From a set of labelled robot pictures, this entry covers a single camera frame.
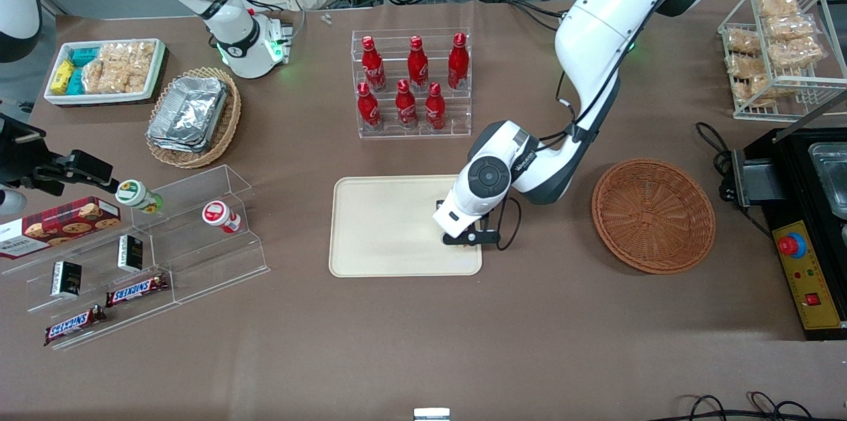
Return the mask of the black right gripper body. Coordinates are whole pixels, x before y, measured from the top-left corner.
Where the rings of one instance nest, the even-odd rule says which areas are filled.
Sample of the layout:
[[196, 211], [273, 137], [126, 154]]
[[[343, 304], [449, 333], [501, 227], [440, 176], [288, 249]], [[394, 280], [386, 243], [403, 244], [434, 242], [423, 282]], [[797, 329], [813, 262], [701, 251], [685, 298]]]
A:
[[1, 183], [17, 188], [24, 177], [50, 162], [46, 132], [7, 115], [1, 117]]

